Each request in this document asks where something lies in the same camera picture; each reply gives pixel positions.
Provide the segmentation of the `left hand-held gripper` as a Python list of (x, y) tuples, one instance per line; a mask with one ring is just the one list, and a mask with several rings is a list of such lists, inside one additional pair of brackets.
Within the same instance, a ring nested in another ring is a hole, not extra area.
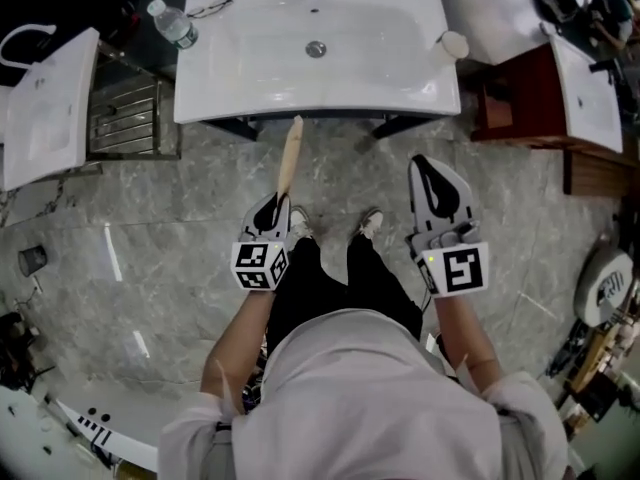
[(232, 245), (231, 272), (247, 291), (274, 291), (288, 266), (290, 200), (276, 193), (256, 203), (245, 215), (239, 238)]

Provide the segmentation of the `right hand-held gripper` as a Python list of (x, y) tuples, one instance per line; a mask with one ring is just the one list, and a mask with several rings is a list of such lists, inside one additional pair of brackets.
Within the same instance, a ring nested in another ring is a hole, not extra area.
[(489, 246), (480, 237), (467, 182), (451, 167), (421, 154), (408, 167), (412, 261), (430, 295), (451, 297), (488, 287)]

